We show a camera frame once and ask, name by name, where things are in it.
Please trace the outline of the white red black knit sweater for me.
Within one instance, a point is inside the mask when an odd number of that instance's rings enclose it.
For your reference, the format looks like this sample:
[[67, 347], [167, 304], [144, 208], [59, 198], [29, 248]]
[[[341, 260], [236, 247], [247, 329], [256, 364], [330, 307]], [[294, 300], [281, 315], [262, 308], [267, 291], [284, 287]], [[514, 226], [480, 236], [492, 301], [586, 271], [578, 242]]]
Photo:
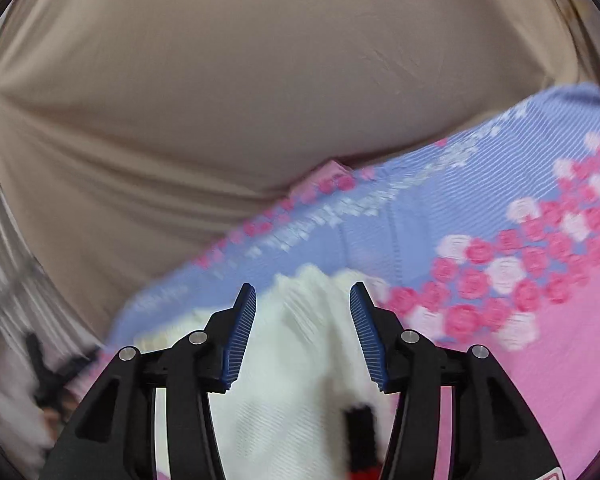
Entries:
[[389, 285], [377, 269], [314, 263], [286, 270], [184, 266], [130, 300], [116, 332], [143, 350], [169, 347], [212, 312], [232, 305], [240, 286], [257, 291], [257, 313], [239, 377], [210, 399], [227, 478], [343, 479], [348, 464], [344, 414], [370, 408], [377, 453], [385, 454], [390, 396], [370, 380], [349, 309], [356, 282], [373, 300]]

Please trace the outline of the white satin curtain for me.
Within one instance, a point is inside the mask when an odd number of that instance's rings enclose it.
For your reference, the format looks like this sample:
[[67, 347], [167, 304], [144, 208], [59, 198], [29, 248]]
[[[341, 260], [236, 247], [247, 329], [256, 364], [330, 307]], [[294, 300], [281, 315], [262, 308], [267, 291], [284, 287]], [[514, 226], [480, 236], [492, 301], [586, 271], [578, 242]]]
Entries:
[[35, 479], [52, 438], [32, 400], [28, 333], [38, 336], [49, 367], [100, 345], [24, 244], [0, 190], [0, 447], [18, 474]]

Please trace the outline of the pink blue floral bedsheet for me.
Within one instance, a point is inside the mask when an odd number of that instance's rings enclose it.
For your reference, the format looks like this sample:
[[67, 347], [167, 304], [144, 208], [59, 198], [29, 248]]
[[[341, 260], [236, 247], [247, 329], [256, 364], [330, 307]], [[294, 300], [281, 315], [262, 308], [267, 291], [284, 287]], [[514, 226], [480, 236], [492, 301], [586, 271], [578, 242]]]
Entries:
[[256, 263], [379, 270], [389, 292], [374, 303], [405, 327], [446, 348], [493, 352], [567, 478], [600, 452], [594, 84], [540, 92], [449, 140], [314, 179], [306, 196], [283, 200], [184, 266]]

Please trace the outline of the beige fabric headboard cover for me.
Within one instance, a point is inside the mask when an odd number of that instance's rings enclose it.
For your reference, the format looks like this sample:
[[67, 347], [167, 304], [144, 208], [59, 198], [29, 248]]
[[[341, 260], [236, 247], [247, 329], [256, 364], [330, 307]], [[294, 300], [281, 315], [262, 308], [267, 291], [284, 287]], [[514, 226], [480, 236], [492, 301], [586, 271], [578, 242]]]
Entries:
[[95, 333], [315, 167], [600, 82], [562, 0], [15, 0], [0, 185]]

